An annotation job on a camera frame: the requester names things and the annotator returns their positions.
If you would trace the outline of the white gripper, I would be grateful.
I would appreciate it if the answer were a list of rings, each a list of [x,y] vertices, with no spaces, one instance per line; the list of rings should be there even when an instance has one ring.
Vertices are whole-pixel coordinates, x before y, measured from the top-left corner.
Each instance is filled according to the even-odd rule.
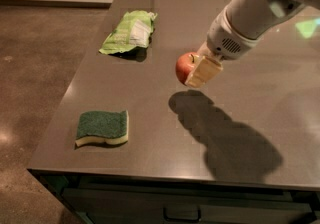
[[[199,57],[188,74],[185,85],[200,88],[223,70],[222,64],[208,57],[211,52],[226,60],[236,60],[254,48],[259,42],[257,31],[236,20],[230,6],[225,7],[210,25],[207,43],[197,50]]]

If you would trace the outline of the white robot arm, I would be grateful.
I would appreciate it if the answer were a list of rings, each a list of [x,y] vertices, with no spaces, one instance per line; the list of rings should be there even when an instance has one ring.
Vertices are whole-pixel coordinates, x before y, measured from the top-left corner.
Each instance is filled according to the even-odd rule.
[[[206,41],[185,70],[176,69],[180,82],[199,88],[223,70],[224,60],[236,60],[254,48],[264,33],[303,8],[320,8],[320,0],[231,0],[212,22]]]

